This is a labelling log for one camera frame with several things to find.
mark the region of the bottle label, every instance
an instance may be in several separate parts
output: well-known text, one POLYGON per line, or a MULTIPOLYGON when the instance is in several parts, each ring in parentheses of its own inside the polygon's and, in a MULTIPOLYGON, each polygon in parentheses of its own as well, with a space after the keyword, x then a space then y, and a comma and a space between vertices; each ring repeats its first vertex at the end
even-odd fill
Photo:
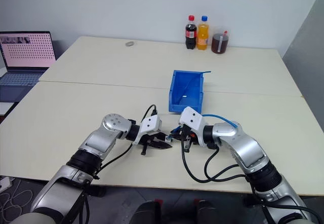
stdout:
POLYGON ((188 31, 188 30, 186 30, 186 37, 188 37, 188 38, 195 38, 195 37, 197 37, 197 31, 195 30, 195 31, 188 31))
POLYGON ((198 38, 197 39, 197 43, 199 45, 207 45, 208 39, 202 39, 202 38, 198 38))

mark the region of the power strip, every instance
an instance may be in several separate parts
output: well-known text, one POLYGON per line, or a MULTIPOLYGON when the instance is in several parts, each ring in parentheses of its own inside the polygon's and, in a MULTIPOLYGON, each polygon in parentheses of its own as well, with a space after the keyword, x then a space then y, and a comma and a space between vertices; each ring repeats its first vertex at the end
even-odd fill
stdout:
POLYGON ((0 180, 0 193, 9 189, 11 186, 12 186, 12 183, 10 181, 10 178, 4 177, 3 179, 0 180))

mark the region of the black cable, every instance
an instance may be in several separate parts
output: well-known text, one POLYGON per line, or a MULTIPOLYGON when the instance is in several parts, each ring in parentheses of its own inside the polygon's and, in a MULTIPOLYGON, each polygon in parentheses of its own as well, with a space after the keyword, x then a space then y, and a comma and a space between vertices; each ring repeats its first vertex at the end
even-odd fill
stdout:
POLYGON ((212 160, 212 158, 217 155, 217 153, 219 152, 219 147, 217 146, 215 152, 207 159, 206 163, 205 163, 205 166, 204 166, 204 174, 205 176, 208 178, 208 179, 212 179, 213 182, 225 182, 225 181, 229 181, 229 180, 232 180, 232 179, 235 179, 235 178, 238 178, 238 177, 245 177, 244 174, 238 174, 238 175, 234 175, 234 176, 231 176, 231 177, 227 177, 227 178, 223 178, 223 179, 216 179, 217 177, 219 177, 220 175, 222 175, 224 172, 228 171, 229 169, 231 168, 234 168, 234 167, 238 167, 239 165, 238 164, 233 164, 233 165, 230 165, 226 168, 224 168, 222 171, 220 171, 219 173, 217 173, 214 177, 209 177, 208 173, 207 173, 207 167, 208 167, 208 164, 209 162, 212 160))
POLYGON ((146 110, 145 114, 144 114, 144 117, 142 118, 141 122, 144 120, 144 118, 146 118, 146 115, 148 113, 148 111, 154 106, 154 111, 156 111, 156 105, 155 104, 152 104, 151 106, 148 107, 148 109, 146 110))
MULTIPOLYGON (((182 156, 182 162, 183 162, 183 165, 184 165, 184 168, 186 169, 187 173, 190 175, 190 177, 197 181, 197 182, 200 182, 200 183, 207 183, 207 182, 211 182, 211 181, 214 181, 216 180, 215 178, 217 178, 218 176, 220 176, 221 174, 223 174, 224 172, 226 172, 227 170, 235 167, 234 165, 231 165, 225 169, 223 169, 222 171, 220 171, 219 173, 217 173, 215 176, 213 177, 208 177, 208 179, 204 179, 204 180, 201 180, 199 178, 196 178, 192 173, 191 171, 189 170, 189 167, 187 165, 187 162, 186 162, 186 158, 185 158, 185 151, 184 151, 184 139, 181 138, 181 156, 182 156)), ((228 177, 228 178, 225 178, 226 180, 224 181, 228 181, 228 180, 231 180, 233 179, 232 177, 228 177)))
POLYGON ((81 206, 79 212, 79 224, 83 224, 83 206, 81 206))
POLYGON ((86 196, 86 211, 87 211, 87 217, 86 217, 86 222, 85 224, 89 223, 89 219, 90 219, 90 207, 89 207, 89 203, 88 203, 88 196, 86 196))
POLYGON ((121 158, 123 155, 125 155, 133 146, 133 143, 130 144, 130 146, 127 148, 126 151, 124 151, 123 153, 121 153, 119 156, 115 157, 114 159, 112 159, 111 161, 107 162, 105 165, 103 165, 102 167, 100 167, 100 169, 96 172, 96 175, 102 170, 104 169, 106 166, 108 166, 109 164, 113 163, 114 161, 118 160, 119 158, 121 158))
POLYGON ((256 201, 259 204, 267 206, 267 207, 271 207, 271 208, 276 208, 276 209, 292 209, 292 210, 307 211, 307 212, 313 214, 316 217, 319 224, 323 224, 323 221, 322 221, 321 217, 319 216, 319 214, 317 214, 314 210, 309 209, 307 207, 298 206, 298 205, 277 205, 277 204, 273 204, 273 203, 270 203, 270 202, 267 202, 267 201, 261 201, 258 198, 257 194, 255 193, 255 189, 252 186, 252 184, 250 184, 250 185, 251 185, 251 189, 252 189, 252 194, 253 194, 254 198, 256 199, 256 201))

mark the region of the floor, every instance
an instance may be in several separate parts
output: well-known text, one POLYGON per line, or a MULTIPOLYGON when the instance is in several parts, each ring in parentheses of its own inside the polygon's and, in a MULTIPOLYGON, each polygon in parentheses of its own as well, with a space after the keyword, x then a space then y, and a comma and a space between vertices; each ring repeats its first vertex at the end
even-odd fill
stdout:
MULTIPOLYGON (((12 200, 14 205, 24 205, 30 198, 31 190, 33 198, 45 185, 45 182, 14 179, 13 186, 0 194, 0 207, 7 200, 19 184, 15 193, 16 198, 12 200)), ((193 224, 193 210, 195 199, 209 200, 219 210, 220 223, 263 223, 264 216, 259 206, 246 207, 247 194, 209 192, 209 191, 186 191, 175 189, 149 189, 149 188, 128 188, 128 187, 103 187, 103 197, 89 196, 90 221, 96 224, 122 224, 129 223, 137 207, 154 199, 163 200, 162 214, 163 223, 169 224, 193 224)), ((306 205, 317 211, 324 219, 324 197, 303 197, 306 205)), ((22 213, 28 212, 30 201, 22 207, 22 213)), ((13 220, 19 215, 19 208, 12 207, 5 211, 5 218, 13 220)), ((1 215, 0 223, 6 223, 1 215)))

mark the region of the laptop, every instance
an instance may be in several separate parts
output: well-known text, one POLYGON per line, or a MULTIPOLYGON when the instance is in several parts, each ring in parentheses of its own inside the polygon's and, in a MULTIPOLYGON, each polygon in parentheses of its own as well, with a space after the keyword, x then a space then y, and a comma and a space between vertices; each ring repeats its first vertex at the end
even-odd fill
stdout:
POLYGON ((19 102, 56 61, 49 31, 0 31, 0 50, 0 102, 19 102))

